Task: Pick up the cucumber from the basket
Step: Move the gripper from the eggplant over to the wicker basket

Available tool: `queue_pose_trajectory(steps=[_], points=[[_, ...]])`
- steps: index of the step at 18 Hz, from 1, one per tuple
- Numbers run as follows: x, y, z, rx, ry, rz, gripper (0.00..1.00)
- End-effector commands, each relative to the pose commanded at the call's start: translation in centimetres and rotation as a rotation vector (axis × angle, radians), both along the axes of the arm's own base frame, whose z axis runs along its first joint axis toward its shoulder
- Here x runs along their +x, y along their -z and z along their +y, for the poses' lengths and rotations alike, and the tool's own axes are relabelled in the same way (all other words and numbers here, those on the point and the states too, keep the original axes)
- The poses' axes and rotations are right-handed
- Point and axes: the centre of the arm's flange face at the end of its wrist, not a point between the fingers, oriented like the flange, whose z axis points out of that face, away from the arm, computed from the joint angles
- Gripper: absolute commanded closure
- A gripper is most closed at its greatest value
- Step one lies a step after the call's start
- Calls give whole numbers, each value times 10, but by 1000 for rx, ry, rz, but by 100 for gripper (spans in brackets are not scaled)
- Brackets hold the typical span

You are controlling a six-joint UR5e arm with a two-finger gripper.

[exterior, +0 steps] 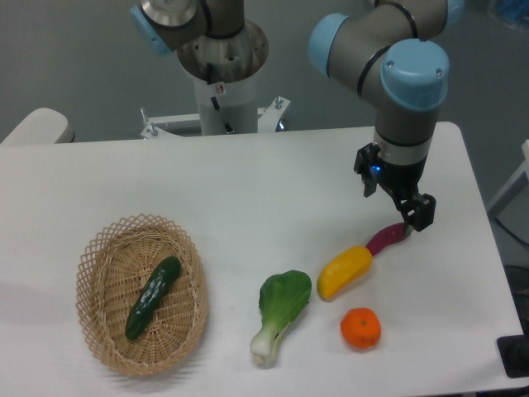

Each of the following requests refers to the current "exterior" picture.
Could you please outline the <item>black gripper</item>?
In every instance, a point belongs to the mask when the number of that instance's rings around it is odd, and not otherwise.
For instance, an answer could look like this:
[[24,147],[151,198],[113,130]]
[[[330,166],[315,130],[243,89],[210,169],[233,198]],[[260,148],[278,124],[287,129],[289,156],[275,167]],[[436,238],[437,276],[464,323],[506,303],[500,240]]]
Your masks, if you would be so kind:
[[367,198],[378,187],[383,189],[403,217],[405,237],[414,229],[423,231],[434,221],[436,199],[418,191],[426,159],[427,141],[400,146],[385,139],[374,139],[356,153],[354,171],[364,185],[363,195]]

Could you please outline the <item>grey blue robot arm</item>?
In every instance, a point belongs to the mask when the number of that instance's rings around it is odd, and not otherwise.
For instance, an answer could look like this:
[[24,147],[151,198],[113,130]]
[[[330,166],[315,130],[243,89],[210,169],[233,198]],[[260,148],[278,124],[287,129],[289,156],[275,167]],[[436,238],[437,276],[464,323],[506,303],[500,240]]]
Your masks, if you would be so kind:
[[[374,138],[357,152],[354,170],[365,196],[383,189],[392,198],[404,235],[434,219],[436,201],[417,185],[450,61],[433,38],[463,8],[461,1],[377,1],[358,21],[340,13],[323,17],[308,41],[312,65],[375,108]],[[140,1],[131,18],[155,53],[177,55],[194,78],[203,134],[257,132],[253,78],[269,45],[246,19],[242,1]]]

